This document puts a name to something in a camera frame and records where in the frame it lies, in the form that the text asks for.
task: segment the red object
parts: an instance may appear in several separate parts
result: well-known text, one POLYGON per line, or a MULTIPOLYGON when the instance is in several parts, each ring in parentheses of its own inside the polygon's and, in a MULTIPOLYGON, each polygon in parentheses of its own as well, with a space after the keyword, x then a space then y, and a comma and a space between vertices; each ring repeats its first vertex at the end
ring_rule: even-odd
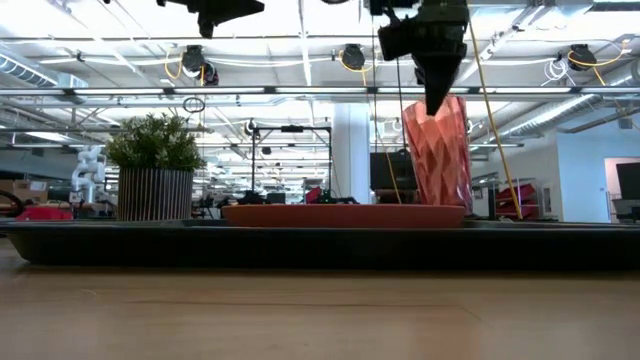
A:
POLYGON ((24 212, 16 217, 17 221, 72 220, 69 210, 51 207, 27 206, 24 212))
POLYGON ((424 102, 403 113, 411 157, 425 205, 464 206, 471 211, 471 171, 464 99, 448 96, 435 116, 424 102))
MULTIPOLYGON (((520 198, 521 200, 530 198, 531 196, 536 194, 536 189, 531 184, 515 186, 513 190, 516 192, 516 197, 520 198)), ((511 190, 509 190, 509 188, 500 191, 496 195, 496 201, 503 200, 513 202, 513 197, 511 196, 511 190)))
MULTIPOLYGON (((532 219, 538 217, 538 205, 535 200, 524 200, 521 202, 520 213, 523 219, 532 219)), ((496 209, 496 215, 505 216, 511 219, 517 219, 518 213, 513 201, 505 202, 496 209)))
POLYGON ((318 198, 320 197, 320 195, 322 195, 322 189, 320 189, 320 187, 316 187, 311 189, 305 196, 304 196, 304 202, 305 204, 311 204, 314 203, 316 200, 318 200, 318 198))
POLYGON ((222 209, 233 226, 270 228, 458 228, 460 206, 428 205, 238 205, 222 209))

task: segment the white robot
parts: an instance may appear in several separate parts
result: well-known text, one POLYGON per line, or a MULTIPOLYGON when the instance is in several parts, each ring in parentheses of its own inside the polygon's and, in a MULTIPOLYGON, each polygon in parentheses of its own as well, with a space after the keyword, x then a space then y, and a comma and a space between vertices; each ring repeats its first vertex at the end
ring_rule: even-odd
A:
POLYGON ((70 203, 78 204, 83 200, 94 203, 104 192, 106 157, 100 155, 101 151, 99 146, 84 146, 78 154, 78 166, 71 176, 70 203))

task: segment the yellow cable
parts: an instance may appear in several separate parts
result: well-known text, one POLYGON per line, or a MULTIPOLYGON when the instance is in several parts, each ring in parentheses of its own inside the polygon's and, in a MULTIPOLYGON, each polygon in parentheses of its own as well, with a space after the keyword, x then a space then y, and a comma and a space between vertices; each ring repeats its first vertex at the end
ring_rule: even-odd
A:
POLYGON ((469 21, 469 30, 471 32, 471 40, 473 40, 473 50, 476 57, 476 62, 478 63, 478 73, 480 75, 480 82, 482 83, 482 94, 484 95, 484 103, 487 106, 487 113, 489 115, 489 122, 491 123, 491 130, 493 130, 493 136, 496 138, 496 144, 498 144, 498 150, 500 151, 500 158, 502 159, 502 166, 504 167, 504 173, 507 176, 507 182, 509 183, 509 191, 511 192, 511 199, 513 200, 513 204, 516 207, 516 213, 518 214, 518 219, 522 220, 522 211, 520 210, 520 202, 518 197, 516 196, 516 191, 513 188, 513 181, 511 181, 511 173, 509 172, 509 164, 507 163, 507 158, 504 156, 504 150, 502 149, 502 143, 500 142, 500 134, 498 134, 498 129, 496 128, 496 124, 493 121, 493 114, 491 113, 491 105, 489 105, 489 96, 487 95, 487 86, 484 81, 484 71, 482 69, 482 63, 480 62, 480 55, 478 52, 478 42, 476 41, 476 35, 473 31, 472 21, 469 21))
POLYGON ((571 54, 573 54, 573 50, 569 51, 569 53, 567 54, 567 58, 569 59, 569 61, 571 61, 572 63, 576 63, 578 65, 582 65, 582 66, 589 66, 592 68, 596 68, 598 66, 605 66, 605 65, 609 65, 609 64, 613 64, 614 62, 620 60, 620 58, 622 57, 622 55, 624 55, 624 48, 625 46, 627 46, 627 43, 623 42, 622 43, 622 48, 620 49, 620 54, 618 54, 618 56, 615 59, 611 59, 609 61, 605 61, 603 63, 598 63, 598 64, 589 64, 589 63, 584 63, 581 61, 577 61, 574 60, 573 58, 571 58, 571 54))
POLYGON ((169 49, 169 51, 167 51, 167 59, 164 62, 164 72, 167 73, 167 75, 172 78, 172 79, 177 79, 180 77, 180 74, 182 74, 182 57, 184 56, 184 53, 180 54, 180 63, 178 64, 178 74, 177 75, 173 75, 170 71, 169 71, 169 55, 171 55, 171 49, 169 49))
MULTIPOLYGON (((604 82, 604 79, 602 78, 602 75, 600 75, 600 71, 598 71, 598 68, 594 67, 593 68, 593 72, 596 73, 596 77, 598 77, 598 80, 600 80, 600 84, 602 84, 602 86, 607 86, 607 83, 604 82)), ((622 116, 628 117, 629 120, 631 121, 631 125, 633 125, 633 127, 636 130, 640 131, 640 127, 638 127, 638 125, 636 125, 636 123, 633 121, 633 119, 629 115, 627 115, 627 112, 622 108, 622 105, 620 105, 620 103, 618 103, 618 100, 613 99, 613 103, 618 108, 618 111, 620 111, 622 113, 622 116)))
MULTIPOLYGON (((367 77, 365 75, 366 71, 356 71, 356 72, 362 73, 362 83, 366 87, 367 86, 367 77)), ((396 175, 393 173, 393 167, 391 166, 391 157, 389 156, 389 152, 387 151, 386 146, 382 141, 382 137, 380 136, 380 132, 378 131, 378 129, 376 129, 376 137, 380 140, 380 143, 382 144, 382 146, 385 147, 384 153, 385 155, 387 155, 387 163, 389 164, 389 173, 391 174, 391 181, 393 181, 393 189, 396 192, 396 197, 398 198, 398 204, 402 204, 402 199, 400 198, 400 191, 398 190, 398 184, 396 184, 396 175)))
POLYGON ((402 204, 402 199, 400 198, 400 191, 398 191, 398 184, 396 184, 396 175, 393 173, 393 167, 391 166, 391 157, 389 156, 389 152, 382 141, 382 137, 380 136, 380 132, 376 130, 376 136, 378 140, 380 140, 380 144, 385 148, 384 153, 387 155, 387 163, 389 164, 389 173, 391 174, 391 181, 393 181, 393 189, 396 191, 396 197, 398 198, 398 204, 402 204))

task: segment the red tray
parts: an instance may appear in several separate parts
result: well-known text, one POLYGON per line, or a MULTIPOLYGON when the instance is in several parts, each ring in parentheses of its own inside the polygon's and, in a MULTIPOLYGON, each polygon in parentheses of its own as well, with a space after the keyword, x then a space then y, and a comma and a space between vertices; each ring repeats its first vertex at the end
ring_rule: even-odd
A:
POLYGON ((462 225, 465 209, 430 205, 239 205, 229 224, 269 228, 442 229, 462 225))

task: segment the wooden table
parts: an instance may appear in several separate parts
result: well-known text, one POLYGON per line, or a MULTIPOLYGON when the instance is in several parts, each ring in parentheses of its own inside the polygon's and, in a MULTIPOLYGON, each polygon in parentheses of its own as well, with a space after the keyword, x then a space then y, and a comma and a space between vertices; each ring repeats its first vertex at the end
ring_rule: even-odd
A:
POLYGON ((0 239, 13 359, 640 358, 640 278, 41 268, 0 239))

